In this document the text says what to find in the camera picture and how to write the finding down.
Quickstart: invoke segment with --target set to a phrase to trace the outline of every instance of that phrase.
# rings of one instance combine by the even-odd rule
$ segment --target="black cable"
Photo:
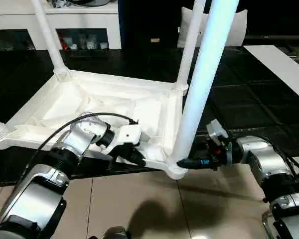
[[[37,157],[38,153],[43,149],[43,147],[53,138],[55,137],[58,133],[60,133],[63,129],[65,129],[66,127],[68,127],[69,125],[79,121],[79,120],[82,120],[82,119],[85,119],[85,118],[88,118],[88,117],[92,117],[92,116],[115,116],[115,117],[120,117],[120,118],[123,118],[123,119],[126,119],[129,121],[130,124],[137,124],[136,121],[134,121],[133,119],[131,119],[130,117],[127,117],[127,116],[124,116],[124,115],[120,115],[120,114],[116,114],[116,113],[104,113],[104,112],[101,112],[101,113],[92,113],[92,114],[88,114],[88,115],[84,115],[84,116],[80,116],[80,117],[77,117],[71,121],[69,121],[68,123],[64,124],[63,126],[61,126],[60,128],[58,128],[52,135],[50,135],[40,146],[39,148],[34,152],[33,156],[31,157],[30,161],[28,162],[28,164],[26,165],[24,171],[23,171],[23,174],[21,175],[20,177],[20,181],[23,179],[23,177],[26,175],[28,169],[29,169],[29,166],[30,164],[35,160],[35,158]]]

